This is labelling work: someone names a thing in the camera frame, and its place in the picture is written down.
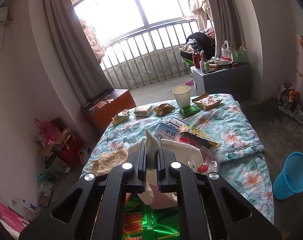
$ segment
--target concrete floor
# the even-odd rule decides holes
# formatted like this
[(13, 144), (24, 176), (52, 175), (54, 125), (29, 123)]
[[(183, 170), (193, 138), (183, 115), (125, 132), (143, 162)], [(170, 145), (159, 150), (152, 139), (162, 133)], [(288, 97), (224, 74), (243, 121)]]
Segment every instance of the concrete floor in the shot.
[[(303, 153), (303, 125), (279, 110), (273, 99), (254, 106), (246, 106), (246, 102), (240, 105), (266, 149), (265, 159), (274, 183), (287, 156), (295, 151)], [(274, 204), (277, 229), (293, 232), (303, 216), (303, 192), (284, 200), (274, 198)]]
[[(131, 94), (138, 106), (174, 99), (171, 90), (175, 86), (184, 84), (189, 79), (191, 79), (189, 74), (182, 74), (181, 77), (168, 78), (165, 81), (162, 80), (145, 87), (133, 89)], [(191, 96), (195, 96), (193, 87)], [(251, 100), (240, 104), (266, 148), (265, 158), (271, 181), (274, 182), (282, 170), (286, 157), (293, 151), (303, 152), (303, 126), (279, 110), (277, 102), (272, 99), (258, 105)], [(78, 180), (80, 173), (81, 167), (59, 178), (51, 202), (73, 185)], [(281, 201), (274, 199), (274, 203), (275, 226), (279, 231), (293, 232), (303, 216), (303, 193)]]
[[(186, 81), (192, 79), (189, 74), (181, 74), (181, 77), (167, 78), (167, 80), (153, 81), (144, 87), (133, 88), (130, 93), (137, 106), (155, 103), (164, 100), (175, 99), (172, 90), (174, 87), (184, 85)], [(191, 96), (195, 96), (194, 86), (191, 86)]]

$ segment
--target gray curtain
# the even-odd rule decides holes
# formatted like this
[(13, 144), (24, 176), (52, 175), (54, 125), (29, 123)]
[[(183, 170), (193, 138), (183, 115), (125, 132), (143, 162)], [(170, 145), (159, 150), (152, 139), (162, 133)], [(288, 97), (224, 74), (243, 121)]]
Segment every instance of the gray curtain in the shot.
[(45, 13), (61, 64), (83, 105), (112, 88), (85, 36), (71, 0), (44, 0)]
[(234, 0), (208, 0), (216, 37), (215, 57), (220, 57), (224, 41), (238, 47), (245, 41), (243, 28)]

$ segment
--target gray cabinet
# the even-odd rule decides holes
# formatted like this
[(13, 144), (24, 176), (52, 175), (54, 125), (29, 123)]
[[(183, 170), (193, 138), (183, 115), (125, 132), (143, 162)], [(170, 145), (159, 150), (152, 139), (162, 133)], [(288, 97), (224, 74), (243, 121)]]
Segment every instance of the gray cabinet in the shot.
[(247, 100), (252, 91), (252, 76), (248, 63), (239, 63), (236, 68), (220, 69), (212, 73), (202, 73), (191, 67), (196, 95), (204, 93), (231, 94), (235, 100)]

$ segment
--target air conditioner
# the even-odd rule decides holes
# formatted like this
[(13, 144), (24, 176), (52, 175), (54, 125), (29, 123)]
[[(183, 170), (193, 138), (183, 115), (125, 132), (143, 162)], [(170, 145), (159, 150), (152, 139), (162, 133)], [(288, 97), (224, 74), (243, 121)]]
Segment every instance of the air conditioner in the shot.
[(8, 19), (8, 7), (0, 7), (0, 26), (6, 24)]

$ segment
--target plastic basket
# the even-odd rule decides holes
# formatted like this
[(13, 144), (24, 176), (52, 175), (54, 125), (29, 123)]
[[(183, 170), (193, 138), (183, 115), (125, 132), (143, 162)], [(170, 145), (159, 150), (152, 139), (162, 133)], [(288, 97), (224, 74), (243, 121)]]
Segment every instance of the plastic basket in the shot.
[(233, 50), (231, 60), (234, 63), (248, 62), (247, 50)]
[(303, 154), (291, 153), (285, 165), (276, 178), (273, 186), (274, 197), (285, 199), (303, 191)]

